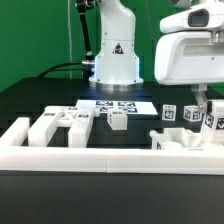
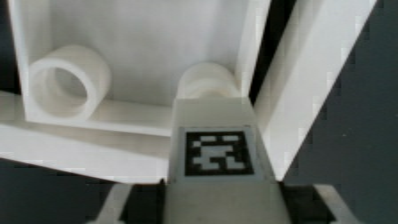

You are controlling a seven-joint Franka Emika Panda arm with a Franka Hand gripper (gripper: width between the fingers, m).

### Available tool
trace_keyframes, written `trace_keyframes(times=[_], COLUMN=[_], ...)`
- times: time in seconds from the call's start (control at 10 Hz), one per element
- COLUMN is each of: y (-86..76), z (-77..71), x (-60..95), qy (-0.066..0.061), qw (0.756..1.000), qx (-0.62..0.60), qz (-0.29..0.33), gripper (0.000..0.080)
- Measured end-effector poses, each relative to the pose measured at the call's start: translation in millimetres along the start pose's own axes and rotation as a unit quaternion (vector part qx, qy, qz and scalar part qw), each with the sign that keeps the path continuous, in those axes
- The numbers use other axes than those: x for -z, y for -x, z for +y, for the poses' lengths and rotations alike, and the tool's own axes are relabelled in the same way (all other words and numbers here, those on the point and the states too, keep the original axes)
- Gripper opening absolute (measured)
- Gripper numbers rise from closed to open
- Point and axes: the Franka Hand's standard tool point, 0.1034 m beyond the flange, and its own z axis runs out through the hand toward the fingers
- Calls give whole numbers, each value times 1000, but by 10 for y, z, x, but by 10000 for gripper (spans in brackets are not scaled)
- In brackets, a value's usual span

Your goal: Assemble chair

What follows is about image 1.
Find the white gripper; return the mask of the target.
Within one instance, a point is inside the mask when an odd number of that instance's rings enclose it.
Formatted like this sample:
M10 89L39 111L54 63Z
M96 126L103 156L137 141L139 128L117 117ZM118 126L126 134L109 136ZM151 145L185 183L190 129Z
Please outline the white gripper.
M198 111L206 113L206 84L224 82L224 43L213 43L210 32L165 35L157 44L154 75L163 85L193 84Z

